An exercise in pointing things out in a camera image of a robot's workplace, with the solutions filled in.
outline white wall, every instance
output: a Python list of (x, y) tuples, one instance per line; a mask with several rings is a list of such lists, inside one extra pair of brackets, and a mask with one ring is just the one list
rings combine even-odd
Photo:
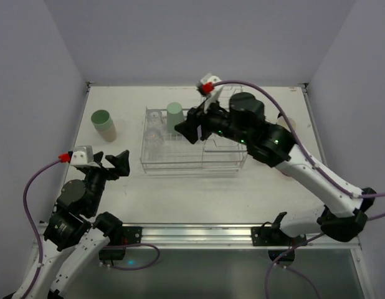
[[(27, 180), (70, 149), (86, 85), (42, 0), (0, 0), (0, 298), (17, 290), (32, 245)], [(46, 219), (65, 166), (36, 180), (29, 207)]]
[(84, 78), (309, 82), (354, 0), (45, 0)]
[[(309, 85), (330, 166), (361, 187), (385, 191), (385, 0), (357, 0)], [(385, 211), (377, 199), (369, 215)], [(385, 219), (360, 235), (379, 298), (385, 298)]]

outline light green cup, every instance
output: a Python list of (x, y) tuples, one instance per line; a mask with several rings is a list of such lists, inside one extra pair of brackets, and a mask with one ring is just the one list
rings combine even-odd
[(180, 103), (173, 102), (166, 107), (166, 121), (168, 133), (179, 134), (174, 130), (174, 126), (184, 121), (183, 108)]
[(105, 141), (112, 142), (116, 139), (116, 129), (110, 113), (106, 110), (97, 110), (91, 117), (94, 128)]

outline white table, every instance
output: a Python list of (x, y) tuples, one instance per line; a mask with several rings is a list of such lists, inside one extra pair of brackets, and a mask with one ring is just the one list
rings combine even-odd
[[(313, 126), (300, 88), (265, 88), (297, 123), (297, 133), (307, 149), (320, 159)], [(265, 103), (268, 121), (278, 111), (261, 94), (244, 88)], [(98, 210), (111, 212), (123, 222), (236, 224), (273, 221), (279, 212), (295, 212), (320, 204), (320, 201), (288, 178), (248, 157), (233, 177), (152, 178), (140, 164), (141, 134), (145, 109), (166, 108), (179, 102), (183, 108), (197, 106), (200, 96), (194, 87), (92, 87), (75, 145), (92, 145), (93, 150), (117, 155), (130, 150), (131, 174), (107, 182)], [(118, 138), (107, 143), (95, 131), (90, 116), (106, 109), (114, 119)], [(83, 179), (69, 168), (66, 181)]]

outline dish rack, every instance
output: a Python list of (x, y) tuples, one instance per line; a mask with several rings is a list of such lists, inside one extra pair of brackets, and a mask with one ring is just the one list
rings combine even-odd
[(140, 155), (145, 173), (236, 172), (243, 167), (245, 145), (215, 134), (192, 145), (183, 135), (168, 133), (166, 120), (166, 109), (146, 109)]

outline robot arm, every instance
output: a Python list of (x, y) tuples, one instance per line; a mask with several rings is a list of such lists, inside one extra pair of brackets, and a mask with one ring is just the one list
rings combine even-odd
[[(326, 181), (305, 159), (293, 135), (284, 127), (265, 120), (264, 104), (251, 93), (234, 94), (229, 100), (229, 111), (220, 107), (219, 92), (208, 88), (207, 83), (211, 81), (206, 78), (197, 87), (207, 100), (191, 108), (186, 120), (176, 125), (175, 130), (190, 143), (195, 143), (198, 136), (206, 140), (213, 133), (242, 143), (254, 159), (293, 177), (324, 203), (324, 206), (299, 214), (280, 213), (272, 224), (273, 231), (281, 231), (288, 237), (323, 232), (341, 242), (357, 236), (364, 228), (367, 220), (364, 212), (373, 199), (363, 202), (350, 198)], [(360, 189), (347, 183), (321, 162), (314, 161), (316, 168), (320, 167), (353, 194), (375, 193), (370, 188)]]
[(84, 217), (96, 216), (106, 181), (129, 175), (129, 151), (105, 157), (113, 168), (104, 168), (103, 153), (93, 155), (91, 146), (75, 148), (69, 155), (70, 164), (83, 172), (85, 179), (69, 181), (62, 187), (56, 211), (44, 231), (42, 262), (36, 259), (20, 289), (5, 299), (43, 299), (50, 288), (52, 298), (61, 298), (83, 266), (110, 240), (116, 242), (120, 236), (122, 222), (115, 216), (100, 214), (92, 229)]

